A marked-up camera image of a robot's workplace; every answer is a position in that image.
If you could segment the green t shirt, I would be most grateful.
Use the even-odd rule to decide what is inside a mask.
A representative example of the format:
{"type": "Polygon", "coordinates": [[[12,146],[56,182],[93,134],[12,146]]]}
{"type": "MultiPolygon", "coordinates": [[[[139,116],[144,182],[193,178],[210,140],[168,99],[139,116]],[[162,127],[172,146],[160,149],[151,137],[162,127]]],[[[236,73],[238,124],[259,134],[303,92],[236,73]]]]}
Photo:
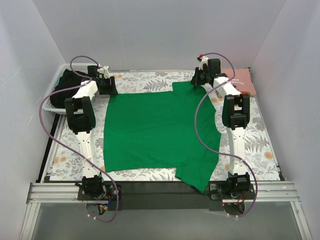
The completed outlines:
{"type": "Polygon", "coordinates": [[[203,192],[219,161],[215,114],[206,90],[187,81],[173,83],[171,91],[112,96],[104,121],[105,170],[175,168],[179,180],[203,192]]]}

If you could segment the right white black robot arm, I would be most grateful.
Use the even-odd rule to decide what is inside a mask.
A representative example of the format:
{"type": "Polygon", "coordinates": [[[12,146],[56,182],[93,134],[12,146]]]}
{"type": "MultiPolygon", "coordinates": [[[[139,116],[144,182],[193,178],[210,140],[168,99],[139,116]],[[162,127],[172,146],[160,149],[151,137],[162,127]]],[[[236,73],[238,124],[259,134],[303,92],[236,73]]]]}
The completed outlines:
{"type": "Polygon", "coordinates": [[[229,156],[229,170],[225,185],[216,192],[237,199],[244,196],[251,185],[250,168],[244,163],[246,128],[250,122],[250,96],[232,85],[234,76],[228,78],[221,73],[221,61],[218,58],[208,58],[201,54],[197,60],[199,66],[195,68],[191,84],[195,87],[209,84],[223,98],[222,124],[226,127],[229,153],[219,154],[229,156]]]}

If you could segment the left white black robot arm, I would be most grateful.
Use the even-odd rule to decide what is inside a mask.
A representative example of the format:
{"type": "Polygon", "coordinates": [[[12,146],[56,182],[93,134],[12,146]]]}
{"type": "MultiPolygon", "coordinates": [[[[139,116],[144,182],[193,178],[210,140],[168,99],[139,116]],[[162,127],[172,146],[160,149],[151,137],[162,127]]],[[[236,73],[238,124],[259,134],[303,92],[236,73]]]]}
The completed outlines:
{"type": "Polygon", "coordinates": [[[89,65],[88,76],[92,81],[85,80],[75,95],[64,101],[69,129],[75,134],[79,144],[80,154],[85,157],[82,163],[81,192],[95,200],[103,199],[107,190],[104,179],[94,163],[93,129],[96,127],[96,117],[92,99],[100,95],[116,95],[118,93],[115,77],[109,72],[108,66],[89,65]]]}

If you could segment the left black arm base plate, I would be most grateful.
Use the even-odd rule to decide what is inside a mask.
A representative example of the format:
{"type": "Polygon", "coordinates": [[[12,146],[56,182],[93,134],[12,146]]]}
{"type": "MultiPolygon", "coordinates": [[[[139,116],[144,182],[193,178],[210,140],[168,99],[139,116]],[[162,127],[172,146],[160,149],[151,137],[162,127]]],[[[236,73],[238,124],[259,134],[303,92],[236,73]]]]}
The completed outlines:
{"type": "Polygon", "coordinates": [[[121,199],[122,195],[122,186],[117,185],[117,190],[112,184],[105,184],[102,187],[96,188],[79,188],[77,199],[79,201],[107,201],[107,200],[116,200],[121,199]]]}

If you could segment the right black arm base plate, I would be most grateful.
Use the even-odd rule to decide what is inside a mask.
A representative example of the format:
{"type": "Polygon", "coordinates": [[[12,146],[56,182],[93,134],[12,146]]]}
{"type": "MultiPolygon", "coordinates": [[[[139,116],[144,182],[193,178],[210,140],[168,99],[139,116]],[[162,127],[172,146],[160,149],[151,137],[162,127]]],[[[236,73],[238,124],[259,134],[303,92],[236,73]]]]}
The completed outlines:
{"type": "Polygon", "coordinates": [[[226,190],[226,184],[224,182],[210,182],[204,189],[204,193],[209,196],[212,200],[253,200],[256,191],[251,184],[248,191],[228,191],[226,190]]]}

